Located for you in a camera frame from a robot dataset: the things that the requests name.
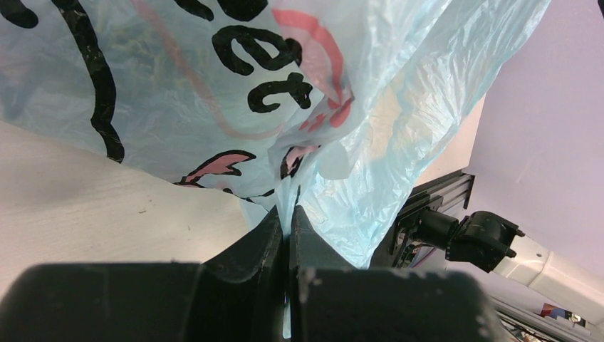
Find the light blue plastic bag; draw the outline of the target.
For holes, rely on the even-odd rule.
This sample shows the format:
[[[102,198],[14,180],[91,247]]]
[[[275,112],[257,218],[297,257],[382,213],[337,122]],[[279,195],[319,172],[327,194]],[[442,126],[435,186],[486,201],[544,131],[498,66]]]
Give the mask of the light blue plastic bag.
[[[1,119],[365,268],[547,1],[3,1]]]

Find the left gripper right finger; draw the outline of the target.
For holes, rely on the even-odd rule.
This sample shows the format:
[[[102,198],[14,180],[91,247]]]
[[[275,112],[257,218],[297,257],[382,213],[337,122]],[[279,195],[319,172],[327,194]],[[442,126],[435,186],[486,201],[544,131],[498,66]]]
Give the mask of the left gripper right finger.
[[[493,303],[456,271],[356,269],[313,228],[291,218],[289,290],[293,341],[505,341]]]

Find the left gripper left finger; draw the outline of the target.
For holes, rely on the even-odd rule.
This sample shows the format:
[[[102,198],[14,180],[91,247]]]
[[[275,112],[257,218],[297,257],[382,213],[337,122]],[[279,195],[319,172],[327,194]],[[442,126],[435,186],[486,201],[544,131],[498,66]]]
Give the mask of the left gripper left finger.
[[[282,232],[271,210],[202,263],[39,264],[1,300],[3,341],[279,341]]]

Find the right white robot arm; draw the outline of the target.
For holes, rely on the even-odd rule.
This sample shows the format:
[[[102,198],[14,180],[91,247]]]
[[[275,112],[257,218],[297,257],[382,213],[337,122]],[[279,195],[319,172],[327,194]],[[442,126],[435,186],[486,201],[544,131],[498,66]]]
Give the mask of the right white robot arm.
[[[425,208],[397,224],[403,244],[420,242],[448,261],[470,263],[531,289],[603,329],[603,278],[547,249],[492,212],[462,220]]]

